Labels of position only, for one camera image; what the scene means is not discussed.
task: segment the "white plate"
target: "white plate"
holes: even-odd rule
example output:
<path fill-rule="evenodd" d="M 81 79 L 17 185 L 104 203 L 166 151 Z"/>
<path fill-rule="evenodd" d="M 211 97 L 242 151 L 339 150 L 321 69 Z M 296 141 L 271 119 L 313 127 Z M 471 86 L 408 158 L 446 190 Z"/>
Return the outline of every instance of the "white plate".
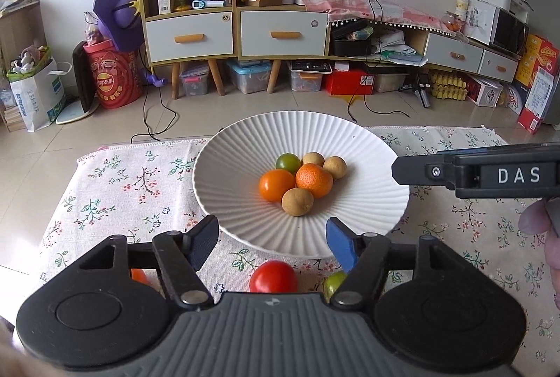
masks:
<path fill-rule="evenodd" d="M 290 217 L 259 195 L 260 177 L 278 156 L 317 151 L 340 156 L 348 174 L 316 200 L 310 214 Z M 404 214 L 410 189 L 391 176 L 397 155 L 383 140 L 342 118 L 308 111 L 256 115 L 218 132 L 202 149 L 192 182 L 198 203 L 223 231 L 247 246 L 299 258 L 332 256 L 327 219 L 338 217 L 357 234 L 388 233 Z"/>

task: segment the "white drawer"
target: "white drawer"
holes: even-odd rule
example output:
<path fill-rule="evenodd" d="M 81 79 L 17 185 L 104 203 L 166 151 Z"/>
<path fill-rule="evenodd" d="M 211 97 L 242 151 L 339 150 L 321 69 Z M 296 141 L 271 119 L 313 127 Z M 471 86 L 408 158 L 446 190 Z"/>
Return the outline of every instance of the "white drawer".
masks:
<path fill-rule="evenodd" d="M 327 14 L 300 11 L 241 12 L 241 56 L 323 56 Z"/>
<path fill-rule="evenodd" d="M 517 61 L 485 50 L 478 74 L 511 83 L 517 70 Z"/>
<path fill-rule="evenodd" d="M 153 63 L 184 57 L 233 54 L 231 12 L 147 22 L 146 36 Z"/>
<path fill-rule="evenodd" d="M 431 64 L 477 73 L 483 51 L 474 45 L 430 33 L 424 56 Z"/>

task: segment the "green tomato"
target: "green tomato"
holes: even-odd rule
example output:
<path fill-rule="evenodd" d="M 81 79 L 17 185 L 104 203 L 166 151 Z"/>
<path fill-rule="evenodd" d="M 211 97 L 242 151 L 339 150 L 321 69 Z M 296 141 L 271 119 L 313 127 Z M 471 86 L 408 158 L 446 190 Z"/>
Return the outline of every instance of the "green tomato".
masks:
<path fill-rule="evenodd" d="M 278 157 L 278 159 L 276 160 L 276 168 L 287 170 L 294 176 L 296 175 L 300 167 L 300 158 L 292 153 L 282 154 L 282 156 Z"/>
<path fill-rule="evenodd" d="M 323 295 L 327 302 L 330 301 L 330 297 L 334 295 L 334 292 L 338 290 L 338 287 L 342 285 L 345 279 L 346 273 L 344 271 L 337 271 L 323 281 Z"/>

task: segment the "human hand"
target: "human hand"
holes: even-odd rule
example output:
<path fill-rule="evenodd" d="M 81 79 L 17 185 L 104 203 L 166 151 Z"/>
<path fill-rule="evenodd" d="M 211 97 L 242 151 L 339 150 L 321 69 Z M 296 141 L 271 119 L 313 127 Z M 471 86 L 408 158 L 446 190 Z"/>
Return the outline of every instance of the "human hand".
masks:
<path fill-rule="evenodd" d="M 550 202 L 558 204 L 560 217 L 560 199 L 553 199 Z M 546 200 L 541 199 L 527 207 L 519 218 L 519 230 L 528 235 L 548 232 L 544 242 L 544 258 L 547 265 L 551 267 L 552 286 L 556 292 L 554 300 L 556 307 L 560 309 L 560 238 L 552 226 L 545 204 Z"/>

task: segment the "plate rim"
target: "plate rim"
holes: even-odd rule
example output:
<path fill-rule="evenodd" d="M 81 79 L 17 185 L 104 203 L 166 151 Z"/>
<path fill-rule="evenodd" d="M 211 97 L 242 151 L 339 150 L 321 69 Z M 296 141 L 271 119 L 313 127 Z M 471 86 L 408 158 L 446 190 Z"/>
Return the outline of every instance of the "plate rim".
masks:
<path fill-rule="evenodd" d="M 335 116 L 335 115 L 329 115 L 328 113 L 321 113 L 321 112 L 317 112 L 317 111 L 308 111 L 308 110 L 278 110 L 278 111 L 270 111 L 270 112 L 266 112 L 266 113 L 258 113 L 258 114 L 256 114 L 256 115 L 251 115 L 250 117 L 246 117 L 246 118 L 240 119 L 240 120 L 238 120 L 238 121 L 236 121 L 236 122 L 234 122 L 234 123 L 231 123 L 230 125 L 226 126 L 225 128 L 220 129 L 215 135 L 213 135 L 212 137 L 210 137 L 210 138 L 208 139 L 208 142 L 206 142 L 206 143 L 204 144 L 204 146 L 202 147 L 202 149 L 201 149 L 201 150 L 199 151 L 199 153 L 198 153 L 197 159 L 196 159 L 196 161 L 194 162 L 194 166 L 192 167 L 192 171 L 193 171 L 193 172 L 192 172 L 192 190 L 193 190 L 193 192 L 194 192 L 195 198 L 197 199 L 198 206 L 200 207 L 200 209 L 202 210 L 202 212 L 203 212 L 205 215 L 209 215 L 210 213 L 208 213 L 208 211 L 206 211 L 205 208 L 204 208 L 204 206 L 202 205 L 201 199 L 200 199 L 200 197 L 199 197 L 199 195 L 198 195 L 198 192 L 197 192 L 197 187 L 196 187 L 195 182 L 194 182 L 194 176 L 195 176 L 195 173 L 196 173 L 197 164 L 198 164 L 198 161 L 199 161 L 199 156 L 202 154 L 202 152 L 204 151 L 204 149 L 206 148 L 206 146 L 208 146 L 208 144 L 209 144 L 210 142 L 212 142 L 212 140 L 214 140 L 218 135 L 220 135 L 220 134 L 221 134 L 222 132 L 224 132 L 226 129 L 230 128 L 231 126 L 236 125 L 237 123 L 240 123 L 240 122 L 242 122 L 242 121 L 249 120 L 249 119 L 252 119 L 252 118 L 255 118 L 255 117 L 260 117 L 260 116 L 263 116 L 263 115 L 276 115 L 276 114 L 281 114 L 281 113 L 304 113 L 304 114 L 311 114 L 311 115 L 324 115 L 324 116 L 326 116 L 326 117 L 332 117 L 332 118 L 341 119 L 341 120 L 346 121 L 346 122 L 348 122 L 348 123 L 350 123 L 350 124 L 352 124 L 352 125 L 354 125 L 354 126 L 357 126 L 357 127 L 360 128 L 360 129 L 363 129 L 363 130 L 366 131 L 366 132 L 369 132 L 371 135 L 373 135 L 373 137 L 377 138 L 378 140 L 381 140 L 381 142 L 383 142 L 384 145 L 387 146 L 387 148 L 390 149 L 391 152 L 393 152 L 393 154 L 395 154 L 395 157 L 396 157 L 396 158 L 398 157 L 397 153 L 395 153 L 395 151 L 394 151 L 389 145 L 387 145 L 387 144 L 383 141 L 383 139 L 380 138 L 378 135 L 374 134 L 373 132 L 369 131 L 367 128 L 365 128 L 365 127 L 363 127 L 363 126 L 360 126 L 360 125 L 357 124 L 357 123 L 353 123 L 353 122 L 351 122 L 351 121 L 345 120 L 344 118 L 337 117 L 337 116 Z M 406 205 L 405 208 L 404 208 L 404 210 L 406 211 L 406 209 L 407 209 L 407 207 L 408 207 L 408 203 L 409 203 L 409 201 L 410 201 L 410 186 L 408 186 L 408 187 L 407 187 L 407 186 L 403 186 L 403 187 L 404 187 L 404 188 L 408 188 L 408 190 L 409 190 L 408 199 L 407 199 L 407 205 Z M 219 224 L 219 229 L 220 229 L 221 231 L 223 231 L 223 232 L 224 232 L 225 234 L 227 234 L 228 236 L 232 237 L 232 238 L 233 238 L 234 240 L 236 240 L 237 242 L 242 243 L 242 244 L 248 246 L 248 247 L 251 248 L 251 249 L 256 249 L 256 250 L 258 250 L 258 251 L 261 251 L 261 252 L 264 252 L 264 253 L 268 253 L 268 254 L 272 254 L 272 255 L 274 255 L 274 256 L 286 257 L 286 258 L 295 258 L 295 259 L 305 259 L 305 260 L 327 259 L 327 258 L 332 258 L 332 257 L 333 257 L 333 254 L 332 254 L 332 253 L 330 253 L 330 254 L 328 254 L 328 255 L 325 255 L 325 256 L 301 256 L 301 255 L 299 255 L 299 254 L 286 254 L 286 253 L 278 252 L 278 251 L 276 251 L 276 250 L 265 249 L 264 247 L 261 247 L 261 246 L 252 244 L 252 243 L 250 243 L 250 242 L 248 242 L 248 241 L 246 241 L 246 240 L 240 238 L 239 236 L 235 235 L 234 233 L 229 232 L 228 229 L 222 227 L 222 225 L 219 223 L 219 219 L 218 219 L 218 224 Z"/>

